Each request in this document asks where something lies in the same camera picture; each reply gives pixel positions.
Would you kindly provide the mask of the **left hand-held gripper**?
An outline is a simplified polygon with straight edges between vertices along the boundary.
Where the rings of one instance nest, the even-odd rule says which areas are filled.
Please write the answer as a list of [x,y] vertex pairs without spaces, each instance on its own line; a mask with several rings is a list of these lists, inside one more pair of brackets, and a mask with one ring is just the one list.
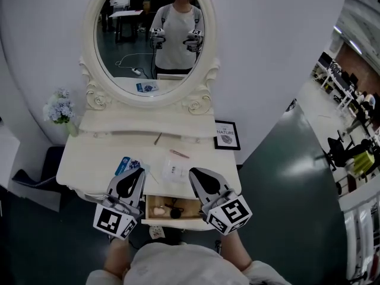
[[107,189],[108,195],[96,206],[93,227],[125,240],[143,216],[138,203],[143,195],[145,177],[142,167],[115,176]]

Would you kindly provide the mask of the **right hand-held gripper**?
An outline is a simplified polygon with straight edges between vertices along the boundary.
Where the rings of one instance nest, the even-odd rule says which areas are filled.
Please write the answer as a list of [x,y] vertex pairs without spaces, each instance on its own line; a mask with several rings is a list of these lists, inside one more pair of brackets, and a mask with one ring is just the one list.
[[193,167],[189,170],[189,181],[195,196],[202,204],[215,200],[204,205],[202,211],[206,215],[206,223],[213,226],[220,234],[231,234],[244,226],[252,217],[252,211],[244,197],[228,191],[230,186],[221,174]]

